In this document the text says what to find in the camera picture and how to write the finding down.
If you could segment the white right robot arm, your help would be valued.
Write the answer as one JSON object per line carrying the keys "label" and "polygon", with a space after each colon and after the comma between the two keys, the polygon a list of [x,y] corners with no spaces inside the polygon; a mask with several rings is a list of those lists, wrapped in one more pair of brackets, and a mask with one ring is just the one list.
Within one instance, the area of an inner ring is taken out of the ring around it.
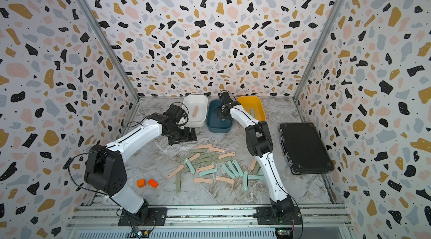
{"label": "white right robot arm", "polygon": [[278,223],[286,222],[294,213],[294,202],[284,187],[273,156],[273,141],[266,121],[258,121],[250,115],[228,91],[218,93],[221,108],[219,118],[233,119],[245,129],[249,153],[260,165],[269,189],[272,217]]}

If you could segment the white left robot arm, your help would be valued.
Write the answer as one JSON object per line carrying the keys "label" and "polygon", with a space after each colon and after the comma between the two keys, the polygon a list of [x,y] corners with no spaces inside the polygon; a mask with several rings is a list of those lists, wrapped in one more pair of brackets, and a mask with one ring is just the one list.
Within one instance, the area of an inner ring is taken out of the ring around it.
{"label": "white left robot arm", "polygon": [[126,162],[144,145],[164,136],[169,145],[195,141],[195,130],[186,126],[189,110],[175,102],[163,113],[153,113],[137,123],[135,129],[107,145],[89,151],[84,181],[113,200],[134,218],[147,218],[148,202],[127,183]]}

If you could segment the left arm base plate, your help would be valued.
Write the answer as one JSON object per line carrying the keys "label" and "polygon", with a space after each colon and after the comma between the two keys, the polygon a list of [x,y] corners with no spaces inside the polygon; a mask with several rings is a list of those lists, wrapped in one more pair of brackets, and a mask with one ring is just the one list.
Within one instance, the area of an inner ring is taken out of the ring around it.
{"label": "left arm base plate", "polygon": [[144,207],[135,214],[123,209],[118,226],[164,226],[167,212],[168,208],[165,207]]}

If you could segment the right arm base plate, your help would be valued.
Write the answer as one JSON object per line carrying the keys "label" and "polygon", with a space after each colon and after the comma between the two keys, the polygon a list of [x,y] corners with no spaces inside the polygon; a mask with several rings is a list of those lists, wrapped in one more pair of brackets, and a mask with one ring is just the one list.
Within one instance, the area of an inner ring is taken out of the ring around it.
{"label": "right arm base plate", "polygon": [[298,206],[294,206],[287,212],[277,212],[272,206],[259,206],[253,214],[253,218],[259,225],[301,225],[303,224],[302,214]]}

